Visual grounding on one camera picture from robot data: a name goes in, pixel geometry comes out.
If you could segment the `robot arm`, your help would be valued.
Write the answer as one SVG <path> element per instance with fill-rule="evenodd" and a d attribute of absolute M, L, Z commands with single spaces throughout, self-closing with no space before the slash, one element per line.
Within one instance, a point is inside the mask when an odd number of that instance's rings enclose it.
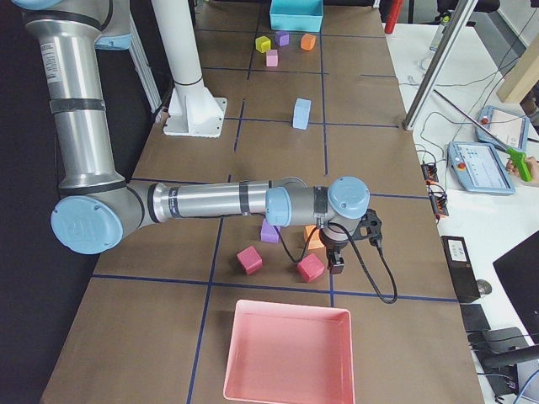
<path fill-rule="evenodd" d="M 97 263 L 53 236 L 48 212 L 57 200 L 53 119 L 46 105 L 38 46 L 24 30 L 21 12 L 1 3 L 1 275 L 15 282 L 88 277 Z M 110 102 L 112 147 L 120 174 L 130 177 L 149 131 L 141 85 L 126 52 L 99 53 Z"/>

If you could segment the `person hand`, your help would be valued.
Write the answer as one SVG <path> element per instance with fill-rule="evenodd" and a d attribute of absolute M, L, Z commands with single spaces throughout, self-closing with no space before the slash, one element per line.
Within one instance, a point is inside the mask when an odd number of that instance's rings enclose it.
<path fill-rule="evenodd" d="M 534 157 L 526 158 L 526 166 L 531 175 L 531 181 L 521 181 L 524 185 L 538 187 L 539 184 L 539 164 Z M 513 162 L 509 159 L 505 165 L 506 171 L 518 179 L 521 179 L 519 170 L 514 166 Z"/>

